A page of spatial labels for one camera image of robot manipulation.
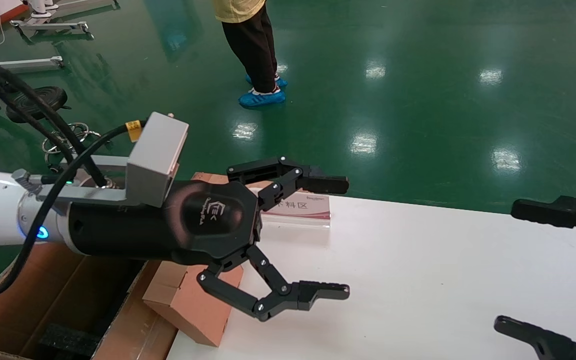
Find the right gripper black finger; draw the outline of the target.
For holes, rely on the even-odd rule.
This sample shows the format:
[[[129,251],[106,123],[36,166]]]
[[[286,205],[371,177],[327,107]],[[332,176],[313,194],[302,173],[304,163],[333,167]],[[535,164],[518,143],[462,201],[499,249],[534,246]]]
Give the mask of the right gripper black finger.
[[[576,360],[576,341],[560,333],[508,316],[496,317],[494,330],[528,344],[540,360]]]
[[[576,228],[576,197],[559,196],[551,203],[517,199],[512,204],[511,216],[558,228]]]

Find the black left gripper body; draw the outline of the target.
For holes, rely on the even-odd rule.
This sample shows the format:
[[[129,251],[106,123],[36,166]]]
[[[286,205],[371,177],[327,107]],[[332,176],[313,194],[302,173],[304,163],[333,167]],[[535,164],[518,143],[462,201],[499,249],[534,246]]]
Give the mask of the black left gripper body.
[[[160,207],[72,203],[70,247],[87,256],[237,267],[259,238],[258,198],[237,181],[176,181]]]

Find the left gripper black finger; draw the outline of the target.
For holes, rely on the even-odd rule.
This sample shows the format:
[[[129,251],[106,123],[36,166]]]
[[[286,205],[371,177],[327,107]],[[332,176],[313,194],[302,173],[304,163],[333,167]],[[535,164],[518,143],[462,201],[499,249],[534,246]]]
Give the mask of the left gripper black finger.
[[[258,209],[269,211],[295,192],[344,195],[350,187],[347,177],[329,176],[312,165],[302,165],[284,156],[233,165],[227,170],[229,182],[249,185],[270,182],[258,194]]]
[[[219,279],[227,265],[237,267],[244,262],[249,262],[270,288],[270,293],[265,297],[258,299]],[[351,294],[347,284],[316,281],[288,283],[256,244],[238,251],[226,263],[212,262],[197,276],[197,281],[210,296],[261,322],[286,310],[308,312],[318,299],[343,301],[349,299]]]

